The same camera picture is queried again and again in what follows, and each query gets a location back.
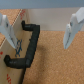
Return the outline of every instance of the light blue wall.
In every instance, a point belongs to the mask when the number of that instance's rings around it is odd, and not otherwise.
[[[0,0],[0,9],[83,7],[84,0]]]

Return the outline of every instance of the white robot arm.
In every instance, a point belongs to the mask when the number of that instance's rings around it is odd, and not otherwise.
[[[84,24],[84,7],[81,7],[75,14],[72,14],[70,24],[67,24],[63,38],[64,49],[72,43],[75,34],[81,30]]]
[[[6,15],[0,13],[0,33],[2,33],[10,45],[16,49],[17,48],[17,39],[14,34],[13,27],[10,25]]]

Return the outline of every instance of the cork surface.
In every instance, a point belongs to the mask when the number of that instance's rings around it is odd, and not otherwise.
[[[14,21],[15,21],[15,19],[16,19],[16,17],[17,17],[19,12],[20,12],[20,9],[4,9],[4,10],[0,10],[0,13],[2,15],[7,15],[8,20],[9,20],[11,25],[14,23]],[[5,39],[5,36],[0,33],[0,46],[1,46],[1,44],[2,44],[4,39]]]
[[[65,50],[63,31],[41,31],[31,68],[23,84],[84,84],[84,32]]]

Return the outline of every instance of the small black object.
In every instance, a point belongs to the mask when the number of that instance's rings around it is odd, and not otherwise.
[[[8,67],[16,69],[25,69],[31,67],[31,64],[34,59],[37,42],[40,34],[40,25],[36,24],[25,24],[25,21],[22,21],[22,28],[25,31],[33,31],[30,39],[30,43],[27,48],[25,58],[15,58],[11,59],[9,55],[6,55],[4,62]]]

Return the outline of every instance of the black bracket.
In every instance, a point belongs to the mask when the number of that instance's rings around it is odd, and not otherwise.
[[[30,39],[30,43],[27,48],[25,58],[15,58],[11,59],[9,55],[6,55],[4,62],[8,67],[16,69],[24,69],[31,67],[31,64],[34,59],[37,42],[40,34],[40,25],[36,24],[25,24],[25,21],[22,21],[22,28],[25,31],[33,31]]]

